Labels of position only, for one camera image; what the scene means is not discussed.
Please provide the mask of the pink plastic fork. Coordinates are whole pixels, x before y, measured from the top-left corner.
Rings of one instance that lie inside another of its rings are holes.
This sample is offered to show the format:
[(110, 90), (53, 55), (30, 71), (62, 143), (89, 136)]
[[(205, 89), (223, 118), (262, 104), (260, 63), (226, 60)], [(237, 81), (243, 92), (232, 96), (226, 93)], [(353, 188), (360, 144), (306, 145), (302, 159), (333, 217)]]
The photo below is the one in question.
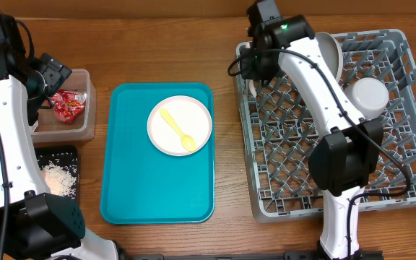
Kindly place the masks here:
[(250, 92), (250, 94), (256, 98), (257, 93), (256, 93), (256, 88), (254, 85), (254, 81), (252, 79), (247, 79), (246, 83), (248, 84), (248, 91)]

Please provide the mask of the large red snack wrapper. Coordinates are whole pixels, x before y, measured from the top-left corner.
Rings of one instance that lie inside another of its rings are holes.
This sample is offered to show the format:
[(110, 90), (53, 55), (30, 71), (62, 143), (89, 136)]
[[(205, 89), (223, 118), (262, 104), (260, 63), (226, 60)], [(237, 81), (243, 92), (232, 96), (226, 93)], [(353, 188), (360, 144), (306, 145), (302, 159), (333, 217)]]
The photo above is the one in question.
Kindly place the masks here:
[(72, 124), (85, 111), (87, 93), (59, 90), (51, 98), (51, 102), (55, 118), (64, 124)]

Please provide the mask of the grey shallow bowl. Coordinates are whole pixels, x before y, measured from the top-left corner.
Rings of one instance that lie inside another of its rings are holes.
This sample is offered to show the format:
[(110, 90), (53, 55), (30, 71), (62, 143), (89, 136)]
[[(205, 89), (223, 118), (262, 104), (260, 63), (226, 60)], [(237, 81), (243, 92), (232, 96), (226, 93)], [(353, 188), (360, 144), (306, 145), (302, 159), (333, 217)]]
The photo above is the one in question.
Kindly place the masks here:
[(326, 65), (336, 81), (339, 82), (343, 69), (343, 54), (339, 42), (327, 32), (317, 32), (315, 39), (318, 41), (318, 46)]

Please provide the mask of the pink round plate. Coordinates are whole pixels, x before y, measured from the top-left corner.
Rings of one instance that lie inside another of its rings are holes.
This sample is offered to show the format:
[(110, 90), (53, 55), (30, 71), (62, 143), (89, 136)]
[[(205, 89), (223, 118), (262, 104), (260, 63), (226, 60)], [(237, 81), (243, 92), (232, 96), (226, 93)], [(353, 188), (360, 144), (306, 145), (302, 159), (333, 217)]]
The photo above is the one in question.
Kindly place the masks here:
[[(177, 133), (160, 116), (165, 108), (184, 134), (196, 142), (196, 150), (189, 152), (181, 144)], [(212, 135), (213, 123), (210, 112), (201, 101), (186, 95), (175, 95), (160, 101), (147, 120), (147, 133), (151, 143), (161, 152), (172, 156), (187, 156), (198, 152)]]

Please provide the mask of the white rice pile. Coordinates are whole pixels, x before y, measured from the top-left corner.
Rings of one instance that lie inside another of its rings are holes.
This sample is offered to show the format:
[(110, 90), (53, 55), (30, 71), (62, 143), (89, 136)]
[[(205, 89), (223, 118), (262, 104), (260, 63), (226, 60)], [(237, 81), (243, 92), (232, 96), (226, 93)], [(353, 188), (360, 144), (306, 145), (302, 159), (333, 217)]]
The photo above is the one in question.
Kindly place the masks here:
[(49, 162), (41, 169), (41, 173), (51, 193), (76, 199), (77, 177), (69, 172), (70, 167)]

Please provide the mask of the yellow plastic spoon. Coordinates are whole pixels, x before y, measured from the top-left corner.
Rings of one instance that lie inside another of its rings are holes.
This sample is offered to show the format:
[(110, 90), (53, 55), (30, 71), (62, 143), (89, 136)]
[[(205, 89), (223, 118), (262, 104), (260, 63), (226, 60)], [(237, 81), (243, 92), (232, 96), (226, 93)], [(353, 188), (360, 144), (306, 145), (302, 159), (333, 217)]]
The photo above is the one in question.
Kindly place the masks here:
[(194, 139), (184, 134), (181, 129), (179, 128), (178, 124), (175, 122), (173, 117), (170, 115), (167, 109), (161, 108), (160, 109), (160, 116), (166, 121), (166, 123), (179, 135), (181, 139), (181, 144), (183, 148), (189, 152), (194, 152), (196, 150), (196, 142)]

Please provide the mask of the white deep bowl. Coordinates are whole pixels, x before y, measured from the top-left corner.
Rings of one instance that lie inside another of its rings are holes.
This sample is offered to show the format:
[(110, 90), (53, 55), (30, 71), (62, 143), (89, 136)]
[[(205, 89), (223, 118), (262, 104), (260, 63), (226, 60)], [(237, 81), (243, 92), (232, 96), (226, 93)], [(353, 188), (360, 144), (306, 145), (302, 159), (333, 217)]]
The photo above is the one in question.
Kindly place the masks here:
[(359, 79), (346, 87), (344, 93), (367, 120), (378, 118), (389, 101), (385, 84), (370, 77)]

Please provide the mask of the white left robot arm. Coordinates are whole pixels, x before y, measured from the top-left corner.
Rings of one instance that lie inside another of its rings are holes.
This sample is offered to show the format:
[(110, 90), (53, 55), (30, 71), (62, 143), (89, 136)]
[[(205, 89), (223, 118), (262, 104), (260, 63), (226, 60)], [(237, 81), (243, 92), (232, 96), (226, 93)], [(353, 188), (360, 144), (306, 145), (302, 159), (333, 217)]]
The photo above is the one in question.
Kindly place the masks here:
[(35, 57), (25, 24), (0, 13), (0, 257), (125, 259), (113, 240), (85, 226), (78, 203), (51, 193), (38, 165), (30, 122), (71, 74)]

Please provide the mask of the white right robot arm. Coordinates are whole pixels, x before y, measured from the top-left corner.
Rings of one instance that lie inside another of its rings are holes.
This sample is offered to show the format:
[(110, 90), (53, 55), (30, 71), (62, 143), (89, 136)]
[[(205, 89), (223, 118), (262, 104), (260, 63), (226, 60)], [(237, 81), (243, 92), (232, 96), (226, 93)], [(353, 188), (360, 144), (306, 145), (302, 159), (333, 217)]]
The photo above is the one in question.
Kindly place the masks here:
[(369, 175), (376, 169), (381, 123), (368, 120), (347, 98), (327, 66), (305, 17), (283, 17), (274, 1), (255, 1), (246, 12), (249, 47), (238, 74), (270, 81), (286, 74), (307, 105), (318, 133), (308, 169), (323, 191), (324, 228), (318, 252), (325, 259), (381, 259), (358, 243), (358, 211)]

